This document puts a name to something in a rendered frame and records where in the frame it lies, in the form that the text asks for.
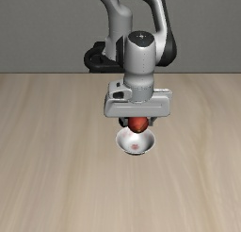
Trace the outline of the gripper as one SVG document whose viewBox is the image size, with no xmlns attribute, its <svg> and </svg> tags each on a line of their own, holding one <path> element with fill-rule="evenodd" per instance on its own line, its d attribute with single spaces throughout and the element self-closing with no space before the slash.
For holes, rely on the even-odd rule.
<svg viewBox="0 0 241 232">
<path fill-rule="evenodd" d="M 129 117 L 151 117 L 148 122 L 149 126 L 153 126 L 156 117 L 169 116 L 171 90 L 154 89 L 152 97 L 143 102 L 133 102 L 132 94 L 133 91 L 123 84 L 122 79 L 110 82 L 104 99 L 104 115 L 119 118 L 122 127 L 128 125 Z"/>
</svg>

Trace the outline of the white bowl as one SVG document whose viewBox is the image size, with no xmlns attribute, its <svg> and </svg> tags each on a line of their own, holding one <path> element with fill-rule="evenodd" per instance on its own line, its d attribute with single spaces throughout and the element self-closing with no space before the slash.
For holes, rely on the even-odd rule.
<svg viewBox="0 0 241 232">
<path fill-rule="evenodd" d="M 150 129 L 142 133 L 134 133 L 128 127 L 124 127 L 117 133 L 116 143 L 125 153 L 140 156 L 154 147 L 155 136 Z"/>
</svg>

